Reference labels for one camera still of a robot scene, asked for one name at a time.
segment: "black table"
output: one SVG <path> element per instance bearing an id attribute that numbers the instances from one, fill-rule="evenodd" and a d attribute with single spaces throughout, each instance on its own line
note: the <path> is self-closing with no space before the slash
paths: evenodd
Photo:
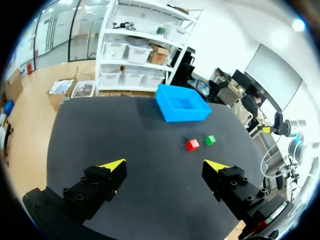
<path id="1" fill-rule="evenodd" d="M 68 100 L 51 134 L 47 185 L 62 196 L 88 166 L 125 158 L 127 178 L 85 226 L 118 240 L 223 240 L 238 221 L 202 179 L 203 161 L 238 165 L 260 187 L 262 155 L 231 109 L 210 107 L 205 121 L 166 123 L 154 98 Z M 186 150 L 190 139 L 196 151 Z"/>

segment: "shelf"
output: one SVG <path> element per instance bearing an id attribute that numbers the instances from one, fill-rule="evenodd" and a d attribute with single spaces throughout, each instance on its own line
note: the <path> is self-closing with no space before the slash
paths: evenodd
<path id="1" fill-rule="evenodd" d="M 135 37 L 144 38 L 144 39 L 151 39 L 151 40 L 158 41 L 158 42 L 161 42 L 164 44 L 169 44 L 169 45 L 181 48 L 181 49 L 184 47 L 183 44 L 168 40 L 168 39 L 164 38 L 163 36 L 152 35 L 152 34 L 140 32 L 140 31 L 130 31 L 130 30 L 126 30 L 126 29 L 106 28 L 103 30 L 103 32 L 105 34 L 119 34 L 119 35 L 135 36 Z"/>
<path id="2" fill-rule="evenodd" d="M 169 7 L 157 2 L 150 2 L 148 0 L 119 0 L 119 4 L 150 9 L 162 14 L 169 15 L 175 19 L 179 19 L 182 21 L 192 21 L 194 23 L 197 23 L 197 20 L 195 18 L 183 13 L 182 11 L 179 11 L 177 9 L 174 9 L 173 7 Z"/>
<path id="3" fill-rule="evenodd" d="M 143 67 L 143 68 L 150 68 L 150 69 L 158 69 L 162 71 L 172 72 L 174 69 L 170 66 L 166 65 L 158 65 L 158 64 L 152 64 L 149 62 L 146 62 L 144 64 L 138 64 L 129 62 L 128 57 L 125 57 L 124 59 L 106 59 L 102 57 L 102 59 L 99 60 L 100 64 L 112 64 L 112 65 L 127 65 L 127 66 L 137 66 L 137 67 Z"/>
<path id="4" fill-rule="evenodd" d="M 99 91 L 141 91 L 141 92 L 156 92 L 156 88 L 150 88 L 145 86 L 99 86 Z"/>

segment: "office chair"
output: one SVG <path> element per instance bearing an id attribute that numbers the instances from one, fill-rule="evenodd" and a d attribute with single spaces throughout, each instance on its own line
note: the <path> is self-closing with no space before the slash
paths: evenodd
<path id="1" fill-rule="evenodd" d="M 246 127 L 254 116 L 242 105 L 241 100 L 238 98 L 235 103 L 231 106 L 235 115 L 238 117 L 240 122 Z"/>
<path id="2" fill-rule="evenodd" d="M 221 89 L 227 88 L 229 86 L 229 82 L 223 81 L 217 84 L 216 86 L 213 86 L 212 84 L 213 82 L 212 83 L 211 82 L 212 81 L 209 81 L 209 85 L 211 89 L 210 89 L 209 95 L 207 96 L 207 101 L 209 103 L 215 103 L 218 100 L 218 93 L 220 92 Z"/>

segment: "computer monitor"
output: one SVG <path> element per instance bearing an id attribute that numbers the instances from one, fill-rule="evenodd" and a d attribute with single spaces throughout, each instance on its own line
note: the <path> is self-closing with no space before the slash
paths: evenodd
<path id="1" fill-rule="evenodd" d="M 248 89 L 249 86 L 252 84 L 252 81 L 250 78 L 248 78 L 246 75 L 244 75 L 239 70 L 236 70 L 235 73 L 232 76 L 232 79 L 235 80 L 239 85 L 241 85 L 244 89 Z"/>

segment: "blue container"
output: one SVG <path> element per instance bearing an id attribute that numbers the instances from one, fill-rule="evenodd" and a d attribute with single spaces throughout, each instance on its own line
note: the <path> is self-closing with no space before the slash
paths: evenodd
<path id="1" fill-rule="evenodd" d="M 3 111 L 9 117 L 13 108 L 14 108 L 14 101 L 10 100 L 4 105 Z"/>
<path id="2" fill-rule="evenodd" d="M 159 84 L 155 94 L 167 123 L 203 121 L 211 108 L 194 89 Z"/>

